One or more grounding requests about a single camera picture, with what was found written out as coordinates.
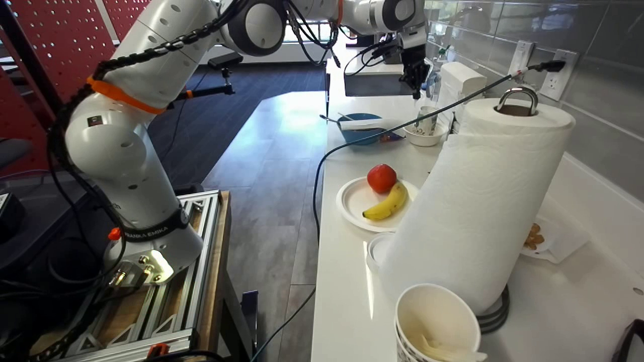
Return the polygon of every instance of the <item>blue bowl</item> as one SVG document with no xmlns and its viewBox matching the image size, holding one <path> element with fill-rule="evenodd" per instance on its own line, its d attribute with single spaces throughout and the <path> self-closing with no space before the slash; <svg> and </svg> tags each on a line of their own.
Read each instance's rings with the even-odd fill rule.
<svg viewBox="0 0 644 362">
<path fill-rule="evenodd" d="M 347 116 L 349 116 L 353 120 L 363 120 L 363 119 L 380 119 L 380 116 L 373 115 L 371 113 L 349 113 Z M 350 119 L 346 117 L 340 117 L 338 119 L 338 122 L 346 122 L 346 121 L 351 121 Z M 372 129 L 365 129 L 361 131 L 342 131 L 340 128 L 340 131 L 342 132 L 342 136 L 345 138 L 345 141 L 347 142 L 353 142 L 355 140 L 359 140 L 360 138 L 365 138 L 371 135 L 375 135 L 376 133 L 382 132 L 384 129 L 383 128 L 372 128 Z M 356 145 L 360 146 L 366 146 L 368 144 L 373 144 L 378 142 L 379 137 L 374 137 L 373 139 L 370 140 L 365 140 L 362 142 L 356 143 Z"/>
</svg>

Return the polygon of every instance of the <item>pegboard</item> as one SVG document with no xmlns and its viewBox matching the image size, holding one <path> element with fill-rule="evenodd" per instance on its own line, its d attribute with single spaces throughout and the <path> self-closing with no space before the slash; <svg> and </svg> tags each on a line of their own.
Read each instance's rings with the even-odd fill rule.
<svg viewBox="0 0 644 362">
<path fill-rule="evenodd" d="M 47 169 L 47 141 L 44 129 L 2 69 L 0 69 L 0 137 L 21 138 L 32 143 L 31 153 L 2 168 L 0 176 L 29 169 Z"/>
<path fill-rule="evenodd" d="M 103 0 L 120 41 L 123 41 L 149 2 L 150 0 Z"/>
<path fill-rule="evenodd" d="M 63 101 L 114 53 L 94 0 L 5 1 Z"/>
</svg>

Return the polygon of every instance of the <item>yellow banana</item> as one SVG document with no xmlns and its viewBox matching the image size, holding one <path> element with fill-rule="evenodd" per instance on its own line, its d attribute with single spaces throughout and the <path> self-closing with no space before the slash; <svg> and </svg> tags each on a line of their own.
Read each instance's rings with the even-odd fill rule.
<svg viewBox="0 0 644 362">
<path fill-rule="evenodd" d="M 382 220 L 388 218 L 398 210 L 402 209 L 406 201 L 407 188 L 398 181 L 389 191 L 389 196 L 387 196 L 387 198 L 385 198 L 380 204 L 363 211 L 363 217 L 369 220 Z"/>
</svg>

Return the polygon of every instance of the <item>wall plate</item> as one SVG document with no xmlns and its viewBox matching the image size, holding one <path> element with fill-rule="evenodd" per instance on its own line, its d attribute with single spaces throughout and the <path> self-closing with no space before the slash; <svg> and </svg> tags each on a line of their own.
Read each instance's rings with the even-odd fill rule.
<svg viewBox="0 0 644 362">
<path fill-rule="evenodd" d="M 514 73 L 521 68 L 525 68 L 534 48 L 535 44 L 532 42 L 523 40 L 519 41 L 516 44 L 515 54 L 512 56 L 512 62 L 510 63 L 508 74 Z"/>
<path fill-rule="evenodd" d="M 553 60 L 566 61 L 565 66 L 557 73 L 548 72 L 545 76 L 544 84 L 539 93 L 554 100 L 559 100 L 564 92 L 565 86 L 573 74 L 573 68 L 577 63 L 578 54 L 568 50 L 557 49 Z"/>
</svg>

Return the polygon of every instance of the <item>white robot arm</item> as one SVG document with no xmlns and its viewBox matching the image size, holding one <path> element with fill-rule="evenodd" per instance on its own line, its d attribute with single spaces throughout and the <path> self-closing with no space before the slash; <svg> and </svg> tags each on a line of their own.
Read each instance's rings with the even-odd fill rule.
<svg viewBox="0 0 644 362">
<path fill-rule="evenodd" d="M 127 56 L 171 41 L 217 18 L 233 0 L 153 0 L 140 14 L 113 55 Z M 424 58 L 422 0 L 293 0 L 311 20 L 338 20 L 360 34 L 399 32 L 401 47 Z M 201 238 L 188 225 L 170 181 L 147 134 L 157 110 L 163 110 L 194 73 L 201 58 L 221 44 L 253 56 L 275 52 L 284 38 L 287 14 L 281 0 L 250 0 L 219 31 L 147 62 L 109 72 L 104 81 L 135 101 L 101 93 L 84 99 L 73 112 L 65 143 L 73 163 L 102 189 L 123 219 L 126 251 L 121 285 L 145 271 L 147 284 L 167 282 L 202 250 Z M 118 256 L 116 241 L 106 256 Z"/>
</svg>

